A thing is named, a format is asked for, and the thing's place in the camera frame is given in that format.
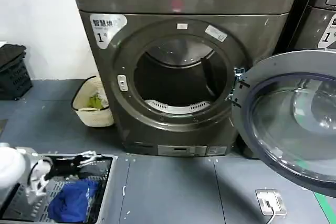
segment blue cloth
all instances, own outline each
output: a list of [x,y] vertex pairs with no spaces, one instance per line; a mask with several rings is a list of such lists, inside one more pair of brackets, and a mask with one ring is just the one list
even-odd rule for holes
[[83,179],[66,184],[48,207],[48,217],[56,222],[85,222],[89,199],[95,195],[98,182]]

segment power outlet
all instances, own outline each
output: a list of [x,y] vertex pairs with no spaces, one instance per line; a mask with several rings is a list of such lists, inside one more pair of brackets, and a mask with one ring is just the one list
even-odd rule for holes
[[283,216],[287,214],[285,204],[278,190],[256,190],[256,194],[263,215],[273,215],[273,210],[276,215]]

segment white label sticker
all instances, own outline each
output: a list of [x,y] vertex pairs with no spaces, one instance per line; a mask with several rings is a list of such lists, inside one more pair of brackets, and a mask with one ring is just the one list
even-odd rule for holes
[[182,30],[187,30],[188,24],[187,23],[177,23],[177,28],[182,29]]
[[218,30],[216,27],[213,27],[212,25],[208,25],[208,27],[205,29],[205,32],[210,36],[214,37],[215,39],[218,39],[220,42],[223,42],[227,37],[226,33]]
[[327,28],[325,29],[318,48],[327,48],[336,41],[336,14],[334,14],[329,21]]
[[127,19],[122,14],[98,14],[90,16],[91,26],[97,45],[106,49],[112,38],[127,24]]

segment dryer door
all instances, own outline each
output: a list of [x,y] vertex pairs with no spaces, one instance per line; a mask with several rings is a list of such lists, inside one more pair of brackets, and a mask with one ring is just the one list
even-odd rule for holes
[[233,120],[270,168],[307,189],[336,197],[336,53],[280,54],[242,75]]

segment door glass window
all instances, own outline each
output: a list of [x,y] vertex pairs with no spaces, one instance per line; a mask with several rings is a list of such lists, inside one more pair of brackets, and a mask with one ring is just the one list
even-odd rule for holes
[[254,137],[281,166],[336,182],[336,84],[317,79],[275,81],[257,92],[249,121]]
[[134,84],[154,109],[186,116],[209,108],[223,92],[226,76],[224,61],[211,47],[187,38],[169,39],[142,55]]

